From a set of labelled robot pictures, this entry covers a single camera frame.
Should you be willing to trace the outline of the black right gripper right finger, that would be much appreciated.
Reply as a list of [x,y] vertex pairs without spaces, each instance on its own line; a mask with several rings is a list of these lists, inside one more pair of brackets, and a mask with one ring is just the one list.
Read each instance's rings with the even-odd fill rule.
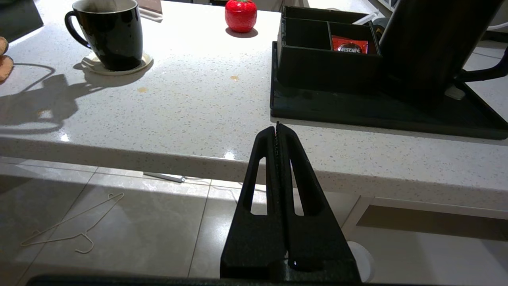
[[296,132],[278,123],[276,140],[290,268],[299,272],[356,271],[356,261]]

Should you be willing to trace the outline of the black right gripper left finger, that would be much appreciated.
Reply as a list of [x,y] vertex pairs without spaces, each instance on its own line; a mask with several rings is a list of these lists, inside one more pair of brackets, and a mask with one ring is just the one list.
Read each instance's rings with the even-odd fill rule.
[[[275,128],[256,135],[243,186],[221,255],[221,278],[270,278],[286,253]],[[266,166],[267,215],[252,214],[261,159]]]

